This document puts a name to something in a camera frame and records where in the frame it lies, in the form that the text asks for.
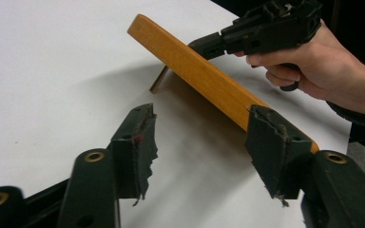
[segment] white table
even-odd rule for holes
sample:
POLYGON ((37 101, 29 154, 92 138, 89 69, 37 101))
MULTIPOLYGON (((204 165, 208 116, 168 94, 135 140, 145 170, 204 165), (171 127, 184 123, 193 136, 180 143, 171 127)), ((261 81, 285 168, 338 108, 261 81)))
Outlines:
MULTIPOLYGON (((238 126, 172 73, 148 91, 163 66, 126 33, 138 13, 185 43, 236 18, 206 0, 0 1, 0 186, 28 197, 67 179, 80 153, 153 103, 159 158, 146 200, 122 200, 123 227, 303 227, 300 200, 269 197, 238 126)), ((324 102, 279 91, 243 59, 213 62, 321 149, 346 151, 350 124, 324 102)))

